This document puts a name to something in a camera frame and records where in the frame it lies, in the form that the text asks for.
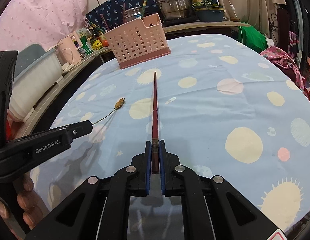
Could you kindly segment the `person's left hand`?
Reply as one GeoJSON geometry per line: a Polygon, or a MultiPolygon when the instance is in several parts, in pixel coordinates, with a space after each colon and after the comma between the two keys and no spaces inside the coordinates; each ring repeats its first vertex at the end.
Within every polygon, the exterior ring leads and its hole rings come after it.
{"type": "Polygon", "coordinates": [[[22,183],[23,190],[17,196],[17,203],[24,210],[24,222],[32,230],[49,213],[49,210],[42,198],[34,191],[34,182],[29,173],[24,174],[22,183]]]}

